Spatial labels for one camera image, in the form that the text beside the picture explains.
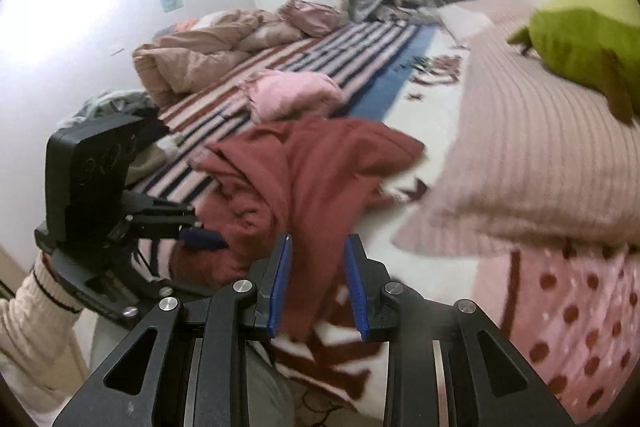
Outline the left forearm cream sleeve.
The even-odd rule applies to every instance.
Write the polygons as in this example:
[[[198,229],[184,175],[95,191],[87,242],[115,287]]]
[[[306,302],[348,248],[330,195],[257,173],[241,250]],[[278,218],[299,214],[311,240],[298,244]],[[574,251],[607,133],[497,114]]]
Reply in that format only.
[[[38,426],[50,426],[89,375],[74,332],[82,304],[38,255],[15,296],[1,301],[1,376]]]

